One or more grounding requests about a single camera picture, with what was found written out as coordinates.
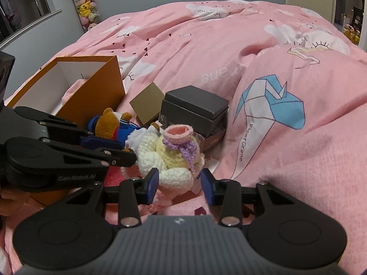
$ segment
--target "chair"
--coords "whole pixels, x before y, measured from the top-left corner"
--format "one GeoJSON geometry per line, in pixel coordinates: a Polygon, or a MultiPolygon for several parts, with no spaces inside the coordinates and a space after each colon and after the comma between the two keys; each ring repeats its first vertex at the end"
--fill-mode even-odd
{"type": "Polygon", "coordinates": [[[358,31],[362,31],[362,23],[363,23],[363,10],[353,6],[353,18],[350,22],[350,25],[357,29],[358,31]]]}

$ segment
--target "bed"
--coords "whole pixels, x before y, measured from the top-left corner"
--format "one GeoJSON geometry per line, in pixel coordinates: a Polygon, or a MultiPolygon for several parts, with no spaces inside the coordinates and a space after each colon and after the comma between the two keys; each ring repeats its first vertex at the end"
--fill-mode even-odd
{"type": "MultiPolygon", "coordinates": [[[[319,14],[261,1],[171,3],[110,17],[55,57],[82,55],[118,57],[119,112],[133,113],[129,101],[151,82],[229,99],[225,139],[208,153],[220,161],[214,176],[269,181],[335,218],[348,235],[340,266],[366,269],[367,54],[319,14]]],[[[7,221],[13,270],[12,228],[35,210],[7,221]]],[[[210,214],[201,194],[159,214],[198,212],[210,214]]],[[[114,208],[107,218],[117,222],[114,208]]]]}

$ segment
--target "paper tag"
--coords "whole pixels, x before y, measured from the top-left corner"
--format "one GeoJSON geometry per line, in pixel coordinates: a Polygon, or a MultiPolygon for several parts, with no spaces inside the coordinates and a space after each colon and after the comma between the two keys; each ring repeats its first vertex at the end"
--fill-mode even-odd
{"type": "MultiPolygon", "coordinates": [[[[219,161],[212,157],[207,157],[207,156],[205,156],[204,160],[205,160],[205,164],[203,166],[203,169],[207,168],[209,169],[211,173],[213,173],[214,170],[217,168],[219,161]]],[[[192,185],[190,189],[195,194],[198,194],[201,190],[200,175],[201,174],[199,173],[198,176],[194,179],[194,184],[192,185]]]]}

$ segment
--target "hand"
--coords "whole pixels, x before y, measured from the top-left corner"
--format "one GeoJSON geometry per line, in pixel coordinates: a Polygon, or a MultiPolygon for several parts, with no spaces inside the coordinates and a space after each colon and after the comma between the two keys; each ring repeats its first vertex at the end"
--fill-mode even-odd
{"type": "Polygon", "coordinates": [[[27,201],[30,193],[23,192],[10,186],[0,189],[0,215],[11,216],[27,201]]]}

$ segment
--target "gray ribbed surface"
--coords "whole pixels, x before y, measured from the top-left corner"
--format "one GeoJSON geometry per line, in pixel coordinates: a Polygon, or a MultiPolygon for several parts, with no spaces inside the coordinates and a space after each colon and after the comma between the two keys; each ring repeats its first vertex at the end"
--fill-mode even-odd
{"type": "Polygon", "coordinates": [[[345,275],[336,265],[310,271],[285,269],[260,257],[242,232],[210,216],[150,216],[121,230],[110,249],[84,267],[58,272],[23,268],[19,275],[345,275]]]}

